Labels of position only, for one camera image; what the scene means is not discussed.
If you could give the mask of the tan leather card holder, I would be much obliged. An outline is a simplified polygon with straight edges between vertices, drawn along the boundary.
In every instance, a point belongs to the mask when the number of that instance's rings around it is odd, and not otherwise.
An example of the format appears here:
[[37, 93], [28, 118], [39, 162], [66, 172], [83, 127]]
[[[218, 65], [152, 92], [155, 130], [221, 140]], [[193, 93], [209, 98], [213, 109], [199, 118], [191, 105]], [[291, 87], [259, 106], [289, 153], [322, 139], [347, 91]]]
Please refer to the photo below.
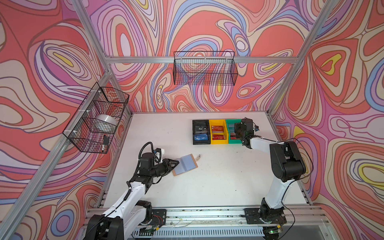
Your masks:
[[192, 154], [179, 158], [179, 164], [172, 171], [173, 176], [178, 176], [198, 168], [197, 162], [200, 158], [201, 155], [194, 157]]

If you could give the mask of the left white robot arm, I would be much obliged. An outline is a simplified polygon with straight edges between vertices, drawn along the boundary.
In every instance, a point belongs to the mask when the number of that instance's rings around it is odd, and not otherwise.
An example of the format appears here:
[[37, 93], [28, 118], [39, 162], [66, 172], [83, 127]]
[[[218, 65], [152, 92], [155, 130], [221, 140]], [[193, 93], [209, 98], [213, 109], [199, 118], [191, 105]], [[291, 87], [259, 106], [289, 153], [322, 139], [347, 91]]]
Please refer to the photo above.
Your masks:
[[165, 223], [166, 210], [154, 212], [151, 202], [142, 198], [153, 184], [179, 165], [179, 161], [164, 159], [157, 165], [153, 159], [139, 160], [128, 189], [109, 209], [101, 215], [93, 215], [87, 225], [84, 240], [126, 240], [137, 227], [142, 232], [153, 234]]

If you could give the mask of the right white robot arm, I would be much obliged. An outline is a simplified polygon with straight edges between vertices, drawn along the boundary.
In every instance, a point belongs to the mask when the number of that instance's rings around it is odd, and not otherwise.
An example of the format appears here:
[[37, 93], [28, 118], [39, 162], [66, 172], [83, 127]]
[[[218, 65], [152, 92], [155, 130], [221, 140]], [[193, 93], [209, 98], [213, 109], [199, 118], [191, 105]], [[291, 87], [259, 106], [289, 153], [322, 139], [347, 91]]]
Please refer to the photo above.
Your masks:
[[244, 118], [234, 126], [236, 138], [248, 149], [270, 155], [271, 168], [275, 176], [270, 190], [262, 199], [259, 216], [262, 222], [272, 223], [284, 214], [284, 199], [290, 185], [307, 171], [297, 144], [293, 141], [279, 142], [257, 136], [253, 120]]

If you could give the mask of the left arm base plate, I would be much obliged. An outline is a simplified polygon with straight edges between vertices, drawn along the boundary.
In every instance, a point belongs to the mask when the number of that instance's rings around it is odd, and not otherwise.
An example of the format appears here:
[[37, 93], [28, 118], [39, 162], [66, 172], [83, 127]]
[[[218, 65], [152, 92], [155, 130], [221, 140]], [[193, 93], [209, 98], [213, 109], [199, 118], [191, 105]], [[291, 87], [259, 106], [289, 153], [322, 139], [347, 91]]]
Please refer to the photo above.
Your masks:
[[146, 218], [141, 226], [152, 226], [161, 227], [166, 224], [167, 210], [166, 209], [155, 209], [152, 210], [150, 218]]

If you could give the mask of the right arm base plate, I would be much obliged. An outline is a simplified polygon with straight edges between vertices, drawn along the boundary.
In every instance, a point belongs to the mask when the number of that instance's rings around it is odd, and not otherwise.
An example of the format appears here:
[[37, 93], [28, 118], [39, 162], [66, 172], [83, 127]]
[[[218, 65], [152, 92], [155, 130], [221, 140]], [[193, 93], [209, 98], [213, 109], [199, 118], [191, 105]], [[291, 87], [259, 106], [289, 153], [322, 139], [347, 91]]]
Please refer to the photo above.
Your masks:
[[262, 206], [261, 208], [245, 208], [244, 212], [243, 216], [249, 225], [284, 225], [287, 223], [284, 208], [268, 209]]

